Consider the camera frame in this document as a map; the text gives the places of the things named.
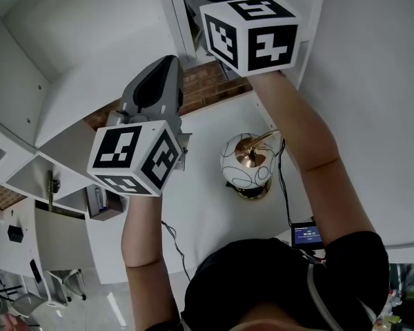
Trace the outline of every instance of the brick wall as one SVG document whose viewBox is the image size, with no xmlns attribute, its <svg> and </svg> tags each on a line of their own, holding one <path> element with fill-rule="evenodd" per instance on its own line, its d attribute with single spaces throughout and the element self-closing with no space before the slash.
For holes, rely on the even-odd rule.
<svg viewBox="0 0 414 331">
<path fill-rule="evenodd" d="M 206 63 L 184 73 L 184 103 L 180 115 L 252 90 L 247 79 L 226 81 L 217 61 Z M 119 100 L 98 109 L 84 118 L 93 129 L 105 126 L 109 112 L 118 108 Z M 0 186 L 0 210 L 14 205 L 25 197 Z"/>
</svg>

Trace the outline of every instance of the black t-shirt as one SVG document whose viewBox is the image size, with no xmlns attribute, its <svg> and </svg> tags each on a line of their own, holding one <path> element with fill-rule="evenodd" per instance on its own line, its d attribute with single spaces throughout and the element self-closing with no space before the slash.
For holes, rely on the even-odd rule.
<svg viewBox="0 0 414 331">
<path fill-rule="evenodd" d="M 305 328 L 371 330 L 388 294 L 388 256 L 380 237 L 357 232 L 311 263 L 278 239 L 236 241 L 210 255 L 186 291 L 179 321 L 149 330 L 228 331 L 253 306 L 271 302 Z"/>
</svg>

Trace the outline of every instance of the gold lamp base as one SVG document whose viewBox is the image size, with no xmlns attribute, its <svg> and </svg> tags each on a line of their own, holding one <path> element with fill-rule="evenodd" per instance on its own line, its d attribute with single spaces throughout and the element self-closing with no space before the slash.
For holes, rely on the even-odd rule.
<svg viewBox="0 0 414 331">
<path fill-rule="evenodd" d="M 235 192 L 237 192 L 241 197 L 245 199 L 260 200 L 270 192 L 272 184 L 273 178 L 267 180 L 267 182 L 263 186 L 259 186 L 254 189 L 241 189 L 234 186 L 233 184 L 230 184 L 229 182 L 227 182 L 226 186 L 232 188 Z"/>
</svg>

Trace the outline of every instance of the white cube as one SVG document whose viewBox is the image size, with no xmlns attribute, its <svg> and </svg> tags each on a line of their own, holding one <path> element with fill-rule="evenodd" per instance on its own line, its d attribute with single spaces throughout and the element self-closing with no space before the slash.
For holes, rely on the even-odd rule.
<svg viewBox="0 0 414 331">
<path fill-rule="evenodd" d="M 182 154 L 166 121 L 100 128 L 88 173 L 119 194 L 159 196 Z"/>
<path fill-rule="evenodd" d="M 284 0 L 201 6 L 208 51 L 245 77 L 295 65 L 300 18 Z"/>
</svg>

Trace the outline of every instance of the person's left arm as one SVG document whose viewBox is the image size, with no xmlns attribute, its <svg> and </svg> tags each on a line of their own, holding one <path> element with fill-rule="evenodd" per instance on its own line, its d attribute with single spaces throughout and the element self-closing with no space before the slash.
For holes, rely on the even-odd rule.
<svg viewBox="0 0 414 331">
<path fill-rule="evenodd" d="M 162 252 L 162 197 L 131 197 L 121 251 L 137 331 L 179 321 Z"/>
</svg>

